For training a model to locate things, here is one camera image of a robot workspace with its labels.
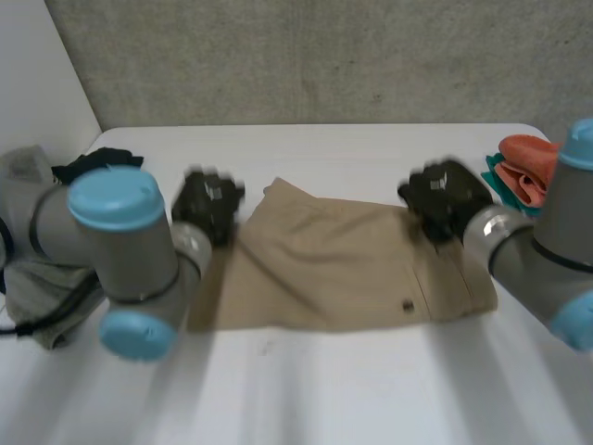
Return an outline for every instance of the folded towel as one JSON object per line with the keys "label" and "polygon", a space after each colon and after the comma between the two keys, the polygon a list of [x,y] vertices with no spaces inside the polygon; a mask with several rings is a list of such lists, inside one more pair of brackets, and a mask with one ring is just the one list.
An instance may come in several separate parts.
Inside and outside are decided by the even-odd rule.
{"label": "folded towel", "polygon": [[544,204],[561,144],[527,134],[505,137],[498,149],[505,160],[495,167],[502,182],[527,207]]}
{"label": "folded towel", "polygon": [[483,172],[482,178],[498,194],[505,206],[520,210],[524,215],[532,218],[539,216],[540,209],[525,206],[496,174],[496,166],[503,161],[504,157],[500,153],[497,153],[494,156],[486,156],[486,164],[488,165],[489,172]]}

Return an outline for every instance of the gray cloth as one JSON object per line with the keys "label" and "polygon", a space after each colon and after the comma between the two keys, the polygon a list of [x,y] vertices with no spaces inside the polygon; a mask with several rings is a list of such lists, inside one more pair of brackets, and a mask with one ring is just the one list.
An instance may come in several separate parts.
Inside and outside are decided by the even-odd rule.
{"label": "gray cloth", "polygon": [[[12,180],[53,183],[51,166],[38,146],[18,148],[0,157],[0,175]],[[92,269],[60,265],[39,259],[17,258],[5,268],[6,310],[16,323],[36,321],[67,297]],[[45,349],[68,344],[71,333],[103,300],[97,287],[71,315],[59,324],[33,334]]]}
{"label": "gray cloth", "polygon": [[[90,269],[36,261],[13,261],[5,269],[6,310],[16,323],[37,320],[59,306]],[[69,343],[73,330],[103,301],[97,288],[62,322],[37,331],[33,338],[47,350]]]}

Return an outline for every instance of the gray wall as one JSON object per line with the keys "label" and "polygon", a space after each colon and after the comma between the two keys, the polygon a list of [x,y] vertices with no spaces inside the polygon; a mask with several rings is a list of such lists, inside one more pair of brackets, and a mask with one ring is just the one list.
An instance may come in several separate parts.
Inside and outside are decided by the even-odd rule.
{"label": "gray wall", "polygon": [[590,0],[46,0],[104,130],[593,115]]}

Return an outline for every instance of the black cable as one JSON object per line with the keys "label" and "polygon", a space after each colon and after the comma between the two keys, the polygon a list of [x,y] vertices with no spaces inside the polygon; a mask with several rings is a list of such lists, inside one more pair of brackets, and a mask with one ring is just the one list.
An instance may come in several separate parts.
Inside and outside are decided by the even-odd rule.
{"label": "black cable", "polygon": [[0,327],[0,337],[6,336],[31,336],[34,332],[58,324],[71,315],[81,305],[82,301],[96,289],[99,278],[95,272],[89,273],[82,281],[70,291],[60,305],[46,316],[34,322],[24,322],[15,327]]}

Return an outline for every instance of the concrete wall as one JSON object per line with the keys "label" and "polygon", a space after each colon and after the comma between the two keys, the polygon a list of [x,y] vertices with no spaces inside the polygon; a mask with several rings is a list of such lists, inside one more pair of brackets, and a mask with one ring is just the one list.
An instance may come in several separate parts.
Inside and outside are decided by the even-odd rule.
{"label": "concrete wall", "polygon": [[44,1],[0,0],[0,153],[37,144],[68,163],[98,135]]}
{"label": "concrete wall", "polygon": [[46,0],[103,129],[593,115],[590,0]]}

